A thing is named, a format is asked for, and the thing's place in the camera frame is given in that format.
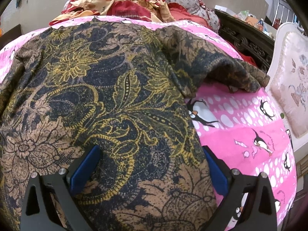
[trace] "paisley pattern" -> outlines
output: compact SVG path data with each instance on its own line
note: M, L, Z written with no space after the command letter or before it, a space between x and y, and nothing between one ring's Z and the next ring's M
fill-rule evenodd
M102 158L76 196L97 230L200 230L216 204L184 97L206 77L250 92L268 82L175 26L94 18L31 39L0 86L2 221L19 230L32 172L69 167L97 144Z

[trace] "white chair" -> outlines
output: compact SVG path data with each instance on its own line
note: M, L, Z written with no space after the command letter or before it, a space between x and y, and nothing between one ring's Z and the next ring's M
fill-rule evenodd
M265 90L284 114L298 162L308 154L308 37L296 24L287 22L278 28L267 74L271 78Z

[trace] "pink fabric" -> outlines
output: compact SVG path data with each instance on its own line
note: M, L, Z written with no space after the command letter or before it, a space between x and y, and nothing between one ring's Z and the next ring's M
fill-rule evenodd
M240 55L219 35L191 21L176 21L172 23L153 23L138 20L130 20L112 16L96 16L101 21L121 21L123 23L135 23L155 30L169 25L175 25L191 33L212 42L224 50L233 58ZM75 18L53 26L68 27L79 25L93 19L91 17ZM48 28L42 28L20 36L10 42L0 51L0 82L9 71L15 51L32 37L40 34ZM280 202L277 212L277 220L280 223L290 208L296 193L295 160L288 135L275 105L263 89L257 93L245 93L236 91L231 94L229 88L221 85L203 84L197 92L197 97L192 100L199 102L199 111L205 114L206 119L214 119L213 126L204 126L200 122L193 121L202 145L208 145L214 154L223 159L230 168L238 168L243 174L258 175L261 171L269 175L273 187L274 197ZM275 115L269 119L260 109L261 100L269 102ZM254 145L256 134L266 142L269 152ZM286 153L290 160L291 168L284 167ZM217 203L222 197L216 194ZM230 220L227 229L232 228L235 222Z

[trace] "blue gripper pad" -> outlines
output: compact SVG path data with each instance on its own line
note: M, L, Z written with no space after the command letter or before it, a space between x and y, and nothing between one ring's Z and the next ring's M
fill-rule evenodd
M70 194L80 194L100 160L100 147L95 145L70 179Z
M213 187L219 195L226 197L229 191L228 180L210 154L205 149L203 149L203 151L210 168L210 177Z

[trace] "silver bolt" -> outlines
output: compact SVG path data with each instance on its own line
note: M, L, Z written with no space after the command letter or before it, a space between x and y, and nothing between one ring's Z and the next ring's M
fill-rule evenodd
M63 174L66 173L66 169L65 168L60 168L58 172L59 172L60 175L63 175Z
M38 175L37 172L33 172L33 173L31 174L31 178L35 178L37 175Z
M267 173L265 173L265 172L261 172L261 176L262 176L262 178L267 178Z
M232 169L232 174L235 176L238 176L240 174L240 171L237 168Z

